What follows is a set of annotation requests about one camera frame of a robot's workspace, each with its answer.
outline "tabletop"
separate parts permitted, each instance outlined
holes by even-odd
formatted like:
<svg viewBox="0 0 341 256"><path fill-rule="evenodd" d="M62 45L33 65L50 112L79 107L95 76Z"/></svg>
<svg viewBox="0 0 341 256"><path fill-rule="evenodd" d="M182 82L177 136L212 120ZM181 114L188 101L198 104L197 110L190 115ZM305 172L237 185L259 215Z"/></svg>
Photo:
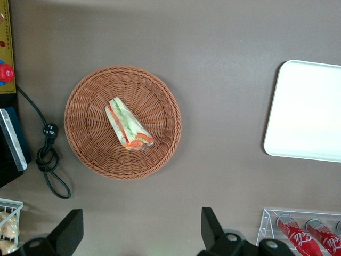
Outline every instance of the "tabletop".
<svg viewBox="0 0 341 256"><path fill-rule="evenodd" d="M197 255L204 206L252 243L266 207L341 211L339 163L274 157L263 148L279 67L291 59L341 65L341 2L12 0L10 11L17 84L59 126L56 173L72 191L67 201L55 197L34 161L1 188L1 198L25 204L20 241L45 236L70 210L83 209L74 255ZM159 77L181 110L174 156L140 180L89 170L63 128L77 83L114 65ZM43 124L18 97L34 156Z"/></svg>

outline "red button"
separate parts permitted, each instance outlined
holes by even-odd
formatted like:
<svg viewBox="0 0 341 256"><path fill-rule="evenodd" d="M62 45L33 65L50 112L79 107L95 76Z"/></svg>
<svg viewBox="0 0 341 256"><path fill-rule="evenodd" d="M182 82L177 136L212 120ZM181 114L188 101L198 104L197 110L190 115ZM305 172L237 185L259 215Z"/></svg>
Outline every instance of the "red button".
<svg viewBox="0 0 341 256"><path fill-rule="evenodd" d="M5 63L0 63L0 81L9 83L14 79L13 68Z"/></svg>

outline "sandwich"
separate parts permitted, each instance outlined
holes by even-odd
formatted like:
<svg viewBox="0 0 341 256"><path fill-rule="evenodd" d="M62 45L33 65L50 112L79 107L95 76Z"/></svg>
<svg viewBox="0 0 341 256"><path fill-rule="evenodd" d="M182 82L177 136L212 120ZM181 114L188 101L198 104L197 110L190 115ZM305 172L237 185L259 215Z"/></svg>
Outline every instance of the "sandwich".
<svg viewBox="0 0 341 256"><path fill-rule="evenodd" d="M141 150L153 145L152 136L118 97L109 101L105 112L118 140L126 149Z"/></svg>

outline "round wicker basket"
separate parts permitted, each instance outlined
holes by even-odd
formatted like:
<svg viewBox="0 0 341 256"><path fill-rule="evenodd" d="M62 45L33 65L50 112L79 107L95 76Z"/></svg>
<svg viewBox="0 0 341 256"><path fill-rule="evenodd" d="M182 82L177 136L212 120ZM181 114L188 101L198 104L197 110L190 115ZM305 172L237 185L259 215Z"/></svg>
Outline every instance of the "round wicker basket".
<svg viewBox="0 0 341 256"><path fill-rule="evenodd" d="M125 149L105 114L119 97L153 136L146 150ZM146 177L174 154L181 135L179 106L168 87L153 74L135 67L113 66L83 78L72 91L65 132L76 156L91 170L113 179Z"/></svg>

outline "red bottle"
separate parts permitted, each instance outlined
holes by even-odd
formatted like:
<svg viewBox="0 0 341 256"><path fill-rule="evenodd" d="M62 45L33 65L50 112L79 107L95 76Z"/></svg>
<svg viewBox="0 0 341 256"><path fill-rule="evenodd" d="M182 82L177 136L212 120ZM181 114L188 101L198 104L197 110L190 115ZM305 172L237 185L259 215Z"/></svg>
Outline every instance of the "red bottle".
<svg viewBox="0 0 341 256"><path fill-rule="evenodd" d="M341 256L341 237L330 231L320 220L313 219L307 222L305 229L319 241L332 256Z"/></svg>
<svg viewBox="0 0 341 256"><path fill-rule="evenodd" d="M317 242L290 215L279 216L277 226L303 256L323 256Z"/></svg>

